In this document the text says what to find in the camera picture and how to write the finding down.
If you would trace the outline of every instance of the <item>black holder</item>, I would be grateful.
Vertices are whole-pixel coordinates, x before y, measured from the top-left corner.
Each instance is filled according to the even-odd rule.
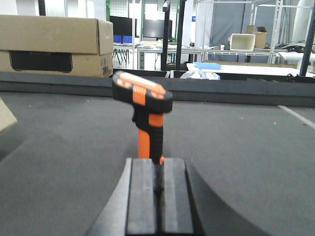
[[[309,32],[307,34],[307,39],[305,43],[305,50],[302,58],[301,69],[299,76],[305,76],[307,72],[307,68],[310,63],[310,56],[313,49],[313,42],[315,36],[315,2],[313,5],[312,18],[310,21]]]
[[[190,161],[127,158],[105,208],[85,236],[270,236],[229,207]]]

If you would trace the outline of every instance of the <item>blue folder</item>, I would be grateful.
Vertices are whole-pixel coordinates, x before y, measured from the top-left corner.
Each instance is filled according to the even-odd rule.
[[[199,69],[221,70],[221,65],[217,63],[194,62],[194,65],[196,68],[199,68]]]

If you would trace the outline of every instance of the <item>computer screen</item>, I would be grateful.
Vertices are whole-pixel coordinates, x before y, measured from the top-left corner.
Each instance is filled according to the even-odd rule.
[[[144,20],[143,37],[163,38],[164,20]],[[172,21],[169,21],[168,37],[172,37]]]
[[[114,35],[132,35],[132,18],[110,16],[109,21],[113,23]],[[135,35],[137,32],[137,19],[135,19]]]

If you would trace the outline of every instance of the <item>metal rack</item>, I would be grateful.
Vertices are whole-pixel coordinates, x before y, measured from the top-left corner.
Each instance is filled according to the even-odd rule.
[[[139,46],[137,47],[138,49],[138,70],[143,70],[144,69],[144,61],[145,61],[145,54],[146,53],[155,53],[155,54],[162,54],[162,48],[151,48],[151,47],[143,47]],[[177,49],[176,48],[168,48],[167,49],[167,54],[177,54]],[[201,49],[198,48],[182,48],[181,49],[181,54],[192,54],[192,55],[203,55]]]
[[[274,57],[278,57],[279,54],[277,53],[279,50],[275,50],[273,52]],[[211,55],[237,55],[237,56],[262,56],[262,57],[267,57],[271,54],[269,50],[254,50],[254,51],[231,51],[231,50],[204,50],[205,52],[205,57],[208,56],[209,54]]]
[[[257,10],[259,6],[269,6],[269,7],[275,7],[275,14],[274,14],[274,22],[273,22],[273,30],[272,30],[272,37],[271,37],[271,45],[270,45],[270,52],[268,52],[268,63],[274,63],[277,53],[275,53],[275,46],[279,39],[279,31],[280,31],[280,23],[281,23],[281,17],[282,17],[282,9],[284,7],[293,7],[293,8],[310,8],[308,6],[295,6],[295,5],[284,5],[284,0],[276,0],[276,4],[266,4],[271,2],[272,0],[252,0],[252,1],[230,1],[230,0],[198,0],[197,3],[200,2],[206,2],[206,3],[242,3],[242,4],[251,4],[251,20],[250,24],[254,25],[256,21],[257,16]],[[207,52],[208,50],[204,49],[204,46],[202,47],[202,54],[204,52]]]

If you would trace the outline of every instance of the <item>gray carpet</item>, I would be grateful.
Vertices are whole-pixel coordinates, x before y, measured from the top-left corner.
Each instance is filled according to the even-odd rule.
[[[0,96],[19,121],[0,136],[0,235],[82,235],[136,156],[131,106]],[[164,155],[192,159],[244,217],[276,236],[315,235],[315,130],[278,107],[192,102],[175,102],[164,123]]]

